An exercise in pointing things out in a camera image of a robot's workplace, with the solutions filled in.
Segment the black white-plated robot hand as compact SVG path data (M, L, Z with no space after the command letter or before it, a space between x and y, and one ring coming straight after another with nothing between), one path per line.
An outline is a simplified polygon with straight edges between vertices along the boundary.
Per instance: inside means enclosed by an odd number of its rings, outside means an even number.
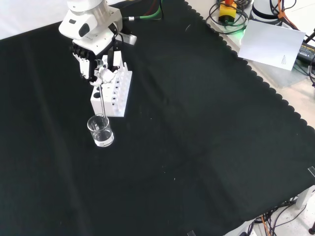
M121 51L115 51L113 46L103 50L100 56L76 44L70 51L79 62L80 77L94 87L112 82L123 68Z

